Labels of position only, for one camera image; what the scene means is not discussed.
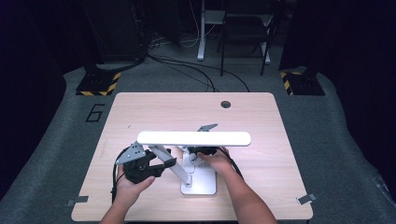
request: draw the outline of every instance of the chair leg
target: chair leg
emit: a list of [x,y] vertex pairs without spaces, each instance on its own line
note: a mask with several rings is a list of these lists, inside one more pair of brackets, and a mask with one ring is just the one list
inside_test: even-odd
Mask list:
[[268,48],[269,48],[269,46],[267,45],[265,47],[264,58],[262,59],[262,71],[260,72],[261,76],[262,76],[262,74],[264,74],[265,59],[267,58]]
[[220,68],[220,76],[223,75],[223,65],[224,65],[224,45],[225,43],[221,43],[221,68]]

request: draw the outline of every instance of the white desk lamp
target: white desk lamp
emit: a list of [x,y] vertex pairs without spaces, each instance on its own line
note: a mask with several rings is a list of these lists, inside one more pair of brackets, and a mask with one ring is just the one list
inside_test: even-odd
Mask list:
[[116,164],[145,157],[142,145],[148,145],[162,162],[166,162],[173,157],[164,146],[178,146],[184,151],[183,167],[176,162],[169,169],[180,178],[181,192],[185,195],[213,195],[216,193],[216,172],[187,147],[247,147],[250,142],[250,134],[246,132],[141,132]]

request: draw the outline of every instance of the dark background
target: dark background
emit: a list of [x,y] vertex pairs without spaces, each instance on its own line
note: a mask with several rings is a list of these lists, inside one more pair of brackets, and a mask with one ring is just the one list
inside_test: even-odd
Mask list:
[[[93,7],[92,1],[84,2],[85,6],[78,0],[0,3],[1,127],[5,129],[0,144],[1,197],[47,130],[63,99],[63,74],[83,66],[81,55],[88,53],[93,62],[103,63],[111,58],[133,60],[142,53],[132,11],[123,7],[130,1],[117,1],[119,5],[112,5],[112,11],[107,14],[108,21],[118,21],[117,25],[95,21],[98,20],[95,13],[103,8]],[[108,4],[105,0],[96,2]],[[384,177],[393,199],[396,198],[393,144],[396,120],[392,111],[396,102],[392,73],[396,67],[395,5],[388,0],[300,0],[279,66],[280,69],[317,66],[333,82],[351,135],[365,158]],[[79,21],[76,26],[79,32],[74,38],[71,35],[75,34],[65,28],[70,25],[64,15],[67,9]],[[119,42],[106,44],[110,49],[105,49],[98,36],[104,41]],[[120,46],[129,47],[120,51]]]

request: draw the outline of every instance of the wire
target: wire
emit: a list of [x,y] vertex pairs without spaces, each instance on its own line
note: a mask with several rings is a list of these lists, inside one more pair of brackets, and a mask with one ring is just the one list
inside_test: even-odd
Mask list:
[[[205,68],[211,68],[211,69],[221,70],[220,68],[217,68],[217,67],[214,67],[214,66],[209,66],[209,65],[205,65],[205,64],[199,64],[199,63],[190,63],[190,62],[180,61],[180,60],[176,60],[176,59],[173,59],[173,58],[170,58],[170,57],[167,57],[167,56],[158,56],[158,55],[155,55],[155,56],[149,56],[149,57],[157,57],[157,58],[161,58],[161,59],[164,60],[164,61],[178,62],[178,63],[186,63],[186,64],[192,64],[192,65],[202,66],[202,67],[205,67]],[[230,74],[230,75],[236,77],[237,79],[239,79],[239,80],[242,82],[242,84],[245,86],[245,88],[247,89],[247,92],[250,92],[250,89],[248,88],[248,85],[246,84],[246,82],[245,82],[244,80],[242,80],[242,78],[240,78],[238,75],[236,75],[236,74],[234,74],[234,73],[231,73],[231,72],[229,72],[229,71],[226,71],[226,70],[223,70],[223,72],[228,73],[228,74]]]
[[[218,89],[215,88],[212,79],[206,73],[204,73],[203,71],[199,70],[198,68],[195,68],[195,67],[190,66],[190,65],[183,64],[183,63],[181,63],[180,61],[177,61],[177,60],[166,60],[168,62],[164,62],[163,58],[160,58],[160,57],[157,57],[157,56],[152,56],[152,55],[148,54],[148,57],[151,58],[152,60],[154,60],[157,63],[162,63],[163,65],[166,65],[166,66],[178,71],[179,73],[181,73],[181,74],[183,74],[183,75],[185,75],[187,77],[190,77],[190,78],[192,78],[192,79],[194,79],[194,80],[196,80],[198,82],[201,82],[201,83],[205,84],[206,85],[206,91],[207,91],[207,88],[209,88],[209,87],[213,89],[213,92],[219,91]],[[190,76],[190,75],[188,75],[188,74],[176,69],[175,67],[172,67],[171,65],[188,67],[190,69],[193,69],[193,70],[201,73],[202,75],[205,76],[206,81],[210,82],[210,85],[208,83],[204,83],[203,81],[201,81],[201,80],[199,80],[199,79],[197,79],[195,77],[192,77],[192,76]]]
[[[116,161],[121,157],[121,155],[128,149],[128,147],[126,147],[125,149],[122,150],[122,152],[117,156]],[[113,166],[113,188],[111,190],[111,202],[113,203],[114,200],[116,199],[116,194],[117,194],[117,183],[119,182],[120,178],[125,175],[125,173],[123,173],[118,179],[116,176],[116,171],[117,171],[117,164],[114,162],[114,166]]]
[[197,37],[195,38],[195,42],[192,43],[191,45],[188,45],[188,46],[185,46],[185,45],[182,44],[182,42],[180,42],[181,46],[183,46],[184,48],[190,48],[190,47],[194,46],[196,43],[198,43],[198,40],[200,39],[199,38],[199,33],[200,32],[199,32],[198,22],[197,22],[197,20],[195,18],[195,13],[194,13],[194,9],[192,8],[191,0],[190,0],[190,8],[191,8],[192,16],[194,17],[195,27],[197,28]]
[[224,153],[224,155],[228,158],[228,160],[230,160],[230,163],[233,166],[233,168],[235,169],[236,173],[239,174],[242,177],[242,179],[244,179],[244,177],[242,176],[242,173],[239,170],[238,166],[236,165],[235,161],[233,161],[233,159],[230,156],[230,153],[228,153],[227,148],[219,147],[218,150],[221,151],[222,153]]

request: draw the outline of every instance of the wooden table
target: wooden table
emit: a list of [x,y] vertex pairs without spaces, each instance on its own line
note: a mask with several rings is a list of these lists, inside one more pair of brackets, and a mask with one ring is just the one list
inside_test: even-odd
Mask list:
[[[229,108],[221,102],[231,103]],[[277,220],[309,219],[310,203],[296,198],[306,195],[276,101],[263,92],[139,92],[119,93],[111,107],[92,163],[76,203],[75,221],[98,221],[111,205],[112,169],[120,151],[142,131],[197,131],[217,123],[215,131],[249,132],[248,147],[228,147],[246,182],[265,200]],[[181,163],[182,151],[172,148]],[[155,159],[152,164],[160,163]],[[236,220],[225,183],[217,177],[213,197],[184,196],[180,180],[169,169],[146,189],[129,210],[130,221]]]

